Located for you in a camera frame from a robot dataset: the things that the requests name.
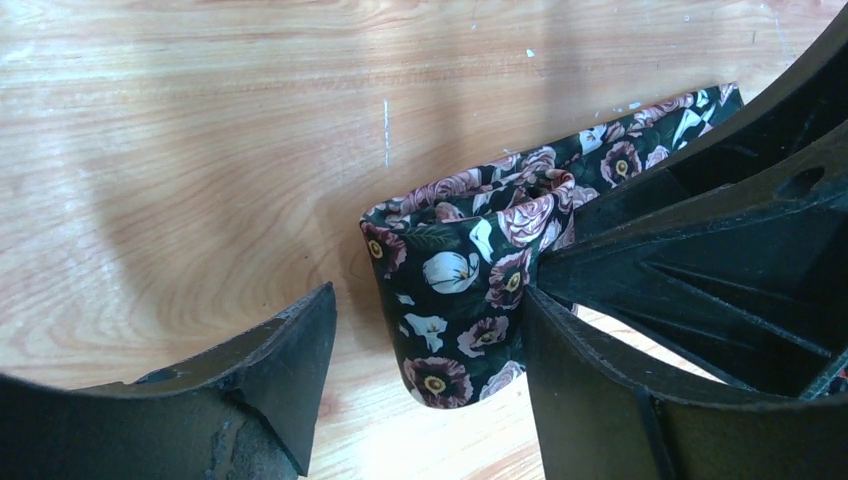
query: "wooden table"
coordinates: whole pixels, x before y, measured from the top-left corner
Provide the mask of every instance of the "wooden table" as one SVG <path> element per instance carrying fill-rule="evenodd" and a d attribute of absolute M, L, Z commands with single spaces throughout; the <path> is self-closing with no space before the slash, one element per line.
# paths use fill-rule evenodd
<path fill-rule="evenodd" d="M 310 478 L 543 478 L 524 381 L 402 388 L 359 215 L 638 104 L 750 100 L 844 3 L 7 0 L 0 369 L 132 381 L 333 281 Z"/>

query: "yellow flower center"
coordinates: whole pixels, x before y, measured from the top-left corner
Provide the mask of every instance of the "yellow flower center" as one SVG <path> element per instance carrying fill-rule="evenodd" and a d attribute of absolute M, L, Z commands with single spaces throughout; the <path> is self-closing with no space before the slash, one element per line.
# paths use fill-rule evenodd
<path fill-rule="evenodd" d="M 619 160 L 619 161 L 615 162 L 615 171 L 619 175 L 626 174 L 627 173 L 627 162 L 625 162 L 624 160 Z"/>
<path fill-rule="evenodd" d="M 518 290 L 519 285 L 521 285 L 521 273 L 515 272 L 509 277 L 509 281 L 506 282 L 506 289 L 508 292 L 514 292 Z"/>
<path fill-rule="evenodd" d="M 383 247 L 376 240 L 368 240 L 368 250 L 374 258 L 383 258 Z"/>
<path fill-rule="evenodd" d="M 438 395 L 447 388 L 447 385 L 445 385 L 445 382 L 441 378 L 432 375 L 424 379 L 424 386 L 427 387 L 427 390 L 433 392 L 433 395 Z"/>

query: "pink rose print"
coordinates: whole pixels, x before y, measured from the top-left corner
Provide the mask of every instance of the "pink rose print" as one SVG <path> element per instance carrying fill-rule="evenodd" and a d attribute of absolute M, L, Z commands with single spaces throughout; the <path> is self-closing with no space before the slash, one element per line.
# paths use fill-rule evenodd
<path fill-rule="evenodd" d="M 458 222 L 465 220 L 462 212 L 455 205 L 448 202 L 441 202 L 436 205 L 436 221 L 442 223 Z"/>
<path fill-rule="evenodd" d="M 492 162 L 492 163 L 487 163 L 485 166 L 495 167 L 499 170 L 512 170 L 513 168 L 515 168 L 515 164 L 520 159 L 521 159 L 521 154 L 520 153 L 514 153 L 514 154 L 509 155 L 507 157 L 504 157 L 504 158 L 502 158 L 498 161 L 495 161 L 495 162 Z"/>
<path fill-rule="evenodd" d="M 471 399 L 474 388 L 465 367 L 449 358 L 405 359 L 403 371 L 425 405 L 433 408 L 457 408 Z"/>
<path fill-rule="evenodd" d="M 556 165 L 556 150 L 551 147 L 542 147 L 527 155 L 524 160 L 524 168 L 530 170 L 550 169 Z"/>
<path fill-rule="evenodd" d="M 559 238 L 562 232 L 562 223 L 559 220 L 552 221 L 548 228 L 545 229 L 545 234 L 542 235 L 542 243 L 539 244 L 539 252 L 544 252 Z"/>
<path fill-rule="evenodd" d="M 436 198 L 448 198 L 479 188 L 481 181 L 482 174 L 479 168 L 472 168 L 471 170 L 451 175 L 436 182 Z"/>
<path fill-rule="evenodd" d="M 653 152 L 648 154 L 648 161 L 645 162 L 645 169 L 649 169 L 656 164 L 668 158 L 668 149 L 662 145 L 657 145 Z"/>
<path fill-rule="evenodd" d="M 498 226 L 509 243 L 521 248 L 542 234 L 553 209 L 553 197 L 545 195 L 497 212 Z"/>
<path fill-rule="evenodd" d="M 471 326 L 457 338 L 459 351 L 471 358 L 485 355 L 483 347 L 502 342 L 506 338 L 509 319 L 506 317 L 484 318 Z"/>
<path fill-rule="evenodd" d="M 636 112 L 633 114 L 633 123 L 627 127 L 627 132 L 630 133 L 636 130 L 642 130 L 643 128 L 651 128 L 654 126 L 654 122 L 669 113 L 681 108 L 689 108 L 694 104 L 695 96 L 687 93 L 686 95 Z"/>
<path fill-rule="evenodd" d="M 530 282 L 530 258 L 533 251 L 528 248 L 507 255 L 495 263 L 489 274 L 489 291 L 486 301 L 495 308 L 514 310 L 524 295 L 524 286 Z"/>
<path fill-rule="evenodd" d="M 385 270 L 385 277 L 400 268 L 406 260 L 406 244 L 388 228 L 381 228 L 370 223 L 360 224 L 362 233 L 365 235 L 365 243 L 368 245 L 368 253 L 372 261 L 381 265 Z"/>
<path fill-rule="evenodd" d="M 392 200 L 400 202 L 400 216 L 417 212 L 419 209 L 432 205 L 436 200 L 462 194 L 468 190 L 479 188 L 481 174 L 479 168 L 439 180 L 438 182 L 416 188 L 403 197 Z"/>
<path fill-rule="evenodd" d="M 512 383 L 513 380 L 520 377 L 522 373 L 524 373 L 524 370 L 521 369 L 521 365 L 517 362 L 512 360 L 506 362 L 501 371 L 492 376 L 492 378 L 486 382 L 486 385 L 480 389 L 480 400 L 482 401 L 498 393 L 504 387 Z"/>
<path fill-rule="evenodd" d="M 433 204 L 436 200 L 436 184 L 424 185 L 407 193 L 404 197 L 393 200 L 400 201 L 401 216 L 409 215 L 410 213 L 417 212 L 420 208 Z"/>
<path fill-rule="evenodd" d="M 642 162 L 632 143 L 624 141 L 612 146 L 601 160 L 601 176 L 615 187 L 619 183 L 642 173 Z"/>
<path fill-rule="evenodd" d="M 600 193 L 592 187 L 581 187 L 580 185 L 575 185 L 571 201 L 574 208 L 579 208 L 589 201 L 598 198 L 598 196 L 600 196 Z"/>
<path fill-rule="evenodd" d="M 565 170 L 556 171 L 560 172 L 560 174 L 552 183 L 554 187 L 552 193 L 556 195 L 557 200 L 559 200 L 559 211 L 569 213 L 571 209 L 574 208 L 572 205 L 574 189 L 576 188 L 574 175 L 570 172 L 566 172 Z"/>
<path fill-rule="evenodd" d="M 611 143 L 619 138 L 623 137 L 625 134 L 624 127 L 621 126 L 621 123 L 615 122 L 609 128 L 607 128 L 607 133 L 604 135 L 604 141 L 606 143 Z"/>

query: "white paint speck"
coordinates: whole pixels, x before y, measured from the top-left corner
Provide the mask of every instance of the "white paint speck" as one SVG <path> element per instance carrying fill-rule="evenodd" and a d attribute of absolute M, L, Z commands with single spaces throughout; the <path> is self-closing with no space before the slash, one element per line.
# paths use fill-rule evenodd
<path fill-rule="evenodd" d="M 788 67 L 795 61 L 795 55 L 789 49 L 789 44 L 786 42 L 786 35 L 783 34 L 783 29 L 780 28 L 780 20 L 778 20 L 777 15 L 774 17 L 774 26 L 777 28 L 777 35 L 780 37 L 780 46 L 783 48 L 783 56 L 786 58 L 786 66 Z"/>
<path fill-rule="evenodd" d="M 383 99 L 383 137 L 386 142 L 386 168 L 389 167 L 389 99 Z"/>

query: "dark green fabric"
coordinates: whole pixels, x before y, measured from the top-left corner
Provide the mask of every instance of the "dark green fabric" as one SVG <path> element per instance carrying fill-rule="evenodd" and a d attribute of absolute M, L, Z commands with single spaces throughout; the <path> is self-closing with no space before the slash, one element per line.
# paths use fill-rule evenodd
<path fill-rule="evenodd" d="M 521 375 L 521 298 L 573 211 L 742 107 L 735 84 L 687 93 L 389 199 L 360 220 L 404 382 L 456 408 Z"/>

